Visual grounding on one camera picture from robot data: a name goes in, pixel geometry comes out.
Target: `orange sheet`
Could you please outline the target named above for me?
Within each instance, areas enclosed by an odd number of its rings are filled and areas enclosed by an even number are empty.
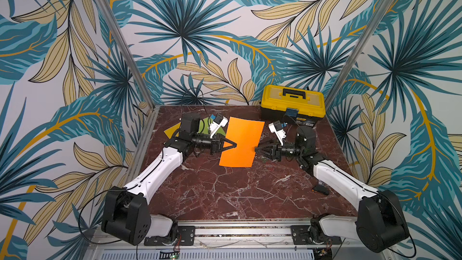
[[[251,167],[264,124],[265,122],[231,117],[226,138],[237,143],[237,147],[221,153],[220,166]]]

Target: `wall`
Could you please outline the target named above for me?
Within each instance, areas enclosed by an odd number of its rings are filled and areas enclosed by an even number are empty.
[[[147,104],[92,0],[0,6],[0,260],[80,259]]]
[[[401,201],[417,259],[462,259],[462,0],[390,7],[328,113],[355,176]],[[410,240],[399,250],[412,255]]]
[[[378,1],[132,0],[120,12],[155,103],[246,105],[267,84],[321,91]]]

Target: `black cable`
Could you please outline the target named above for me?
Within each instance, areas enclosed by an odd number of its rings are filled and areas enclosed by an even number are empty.
[[[331,260],[334,260],[334,258],[337,256],[338,252],[340,251],[340,248],[341,248],[342,245],[343,245],[343,242],[345,242],[345,239],[346,239],[346,238],[343,238],[342,243],[340,243],[340,246],[339,246],[338,250],[337,250],[337,251],[335,252],[335,254],[332,256],[332,259],[331,259]]]
[[[390,199],[388,199],[385,195],[379,194],[379,193],[377,193],[377,192],[374,192],[374,191],[371,191],[371,190],[369,190],[369,189],[364,188],[364,187],[361,186],[358,182],[356,182],[356,181],[354,181],[353,179],[351,179],[351,178],[349,177],[349,175],[345,175],[345,173],[343,172],[343,170],[341,170],[341,169],[334,169],[331,165],[329,165],[329,164],[326,163],[326,162],[321,162],[321,163],[328,165],[328,166],[329,166],[331,169],[333,169],[334,171],[340,172],[341,174],[343,174],[344,176],[346,176],[350,181],[354,182],[356,185],[358,185],[360,188],[364,189],[365,191],[370,192],[370,193],[373,193],[373,194],[376,194],[376,195],[379,195],[380,197],[382,197],[382,198],[384,198],[385,200],[387,200],[387,202],[388,202],[388,203],[393,207],[393,209],[395,209],[395,211],[398,213],[398,216],[400,216],[401,222],[406,223],[406,220],[405,220],[404,217],[401,215],[401,213],[399,212],[398,208],[396,208],[396,206],[395,206],[395,205],[390,201]],[[393,250],[393,249],[390,249],[390,248],[387,248],[387,249],[390,250],[391,252],[395,253],[395,254],[398,254],[398,255],[402,256],[402,257],[405,257],[405,258],[413,258],[413,257],[415,257],[415,256],[417,255],[417,247],[416,247],[416,245],[415,245],[415,243],[414,243],[414,239],[412,238],[411,233],[409,233],[409,238],[411,239],[412,245],[413,245],[413,247],[414,247],[414,254],[413,254],[412,256],[405,256],[405,255],[401,254],[400,252],[397,252],[397,251],[395,251],[395,250]]]
[[[80,210],[80,213],[78,214],[78,220],[77,220],[77,225],[78,225],[78,230],[80,231],[80,234],[82,235],[82,237],[84,237],[84,239],[91,243],[91,244],[95,244],[95,245],[105,245],[105,244],[112,244],[112,243],[116,243],[116,242],[119,242],[119,241],[122,241],[122,240],[115,240],[115,241],[111,241],[111,242],[105,242],[105,243],[96,243],[96,242],[93,242],[91,240],[89,240],[85,235],[84,235],[84,232],[82,231],[82,227],[80,226],[80,220],[82,219],[82,211],[84,211],[85,207],[91,202],[93,201],[96,197],[98,197],[99,195],[101,195],[102,193],[105,193],[105,192],[120,192],[120,191],[128,191],[128,190],[131,190],[133,188],[135,188],[136,186],[133,186],[129,189],[126,189],[126,190],[104,190],[100,193],[98,193],[97,195],[95,195],[95,197],[91,198],[90,200],[88,200],[88,202],[85,203],[85,205],[83,205],[82,207],[82,210]]]

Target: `small black object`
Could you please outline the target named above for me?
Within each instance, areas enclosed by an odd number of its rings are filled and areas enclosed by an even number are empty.
[[[179,226],[178,233],[181,234],[180,246],[194,245],[195,232],[196,232],[196,227],[194,226]]]
[[[113,186],[106,195],[101,230],[138,245],[151,227],[151,214],[143,195]]]
[[[325,244],[327,240],[332,241],[332,245],[337,245],[341,243],[340,237],[328,237],[322,234],[322,239],[319,237],[312,238],[312,225],[295,225],[290,226],[292,233],[292,240],[294,245],[312,245],[316,244]]]
[[[389,190],[379,191],[378,195],[364,197],[359,202],[356,232],[369,250],[379,253],[409,237],[407,223],[402,221],[404,215],[400,208],[398,196]]]
[[[327,189],[327,187],[325,187],[323,185],[320,185],[320,184],[317,184],[316,186],[314,186],[312,190],[314,192],[318,192],[318,193],[324,194],[326,196],[328,196],[330,194],[329,189]]]

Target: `red marble surface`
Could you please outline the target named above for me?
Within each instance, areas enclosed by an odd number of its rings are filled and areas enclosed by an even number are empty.
[[[208,106],[207,111],[227,118],[260,120],[260,107]],[[207,117],[203,107],[184,106],[183,112]],[[164,130],[180,118],[180,107],[160,107],[142,169],[159,155],[168,140]],[[276,138],[268,129],[269,123],[265,123],[261,141]],[[294,140],[296,128],[289,125],[288,141]],[[350,172],[327,119],[319,121],[315,130],[317,149]],[[317,180],[302,171],[296,160],[272,162],[257,154],[251,168],[227,168],[218,162],[219,154],[205,151],[199,158],[190,155],[158,189],[149,204],[151,213],[178,220],[295,218],[325,212],[356,215],[353,206],[332,189],[328,196],[312,192]]]

